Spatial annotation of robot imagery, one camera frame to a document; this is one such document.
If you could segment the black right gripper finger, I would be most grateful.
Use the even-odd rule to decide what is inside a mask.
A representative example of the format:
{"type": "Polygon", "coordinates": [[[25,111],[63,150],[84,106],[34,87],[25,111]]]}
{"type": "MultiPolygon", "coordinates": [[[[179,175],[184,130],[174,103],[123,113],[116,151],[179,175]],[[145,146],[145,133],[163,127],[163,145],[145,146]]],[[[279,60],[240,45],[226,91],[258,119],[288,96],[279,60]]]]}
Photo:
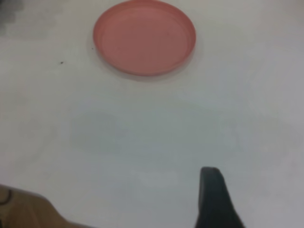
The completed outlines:
{"type": "Polygon", "coordinates": [[[197,228],[244,228],[218,168],[200,170],[197,228]]]}

